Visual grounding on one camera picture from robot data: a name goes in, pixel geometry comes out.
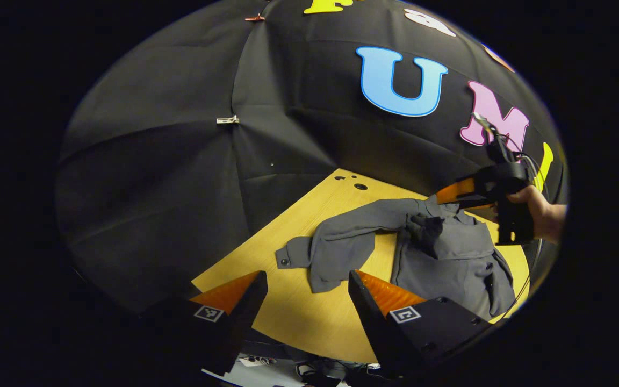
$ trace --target metal clip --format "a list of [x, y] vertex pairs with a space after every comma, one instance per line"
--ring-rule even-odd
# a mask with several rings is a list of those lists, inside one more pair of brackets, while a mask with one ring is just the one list
[[217, 124], [239, 124], [240, 119], [238, 116], [233, 116], [229, 118], [217, 118]]
[[264, 22], [264, 16], [262, 14], [257, 14], [256, 17], [246, 17], [246, 22]]

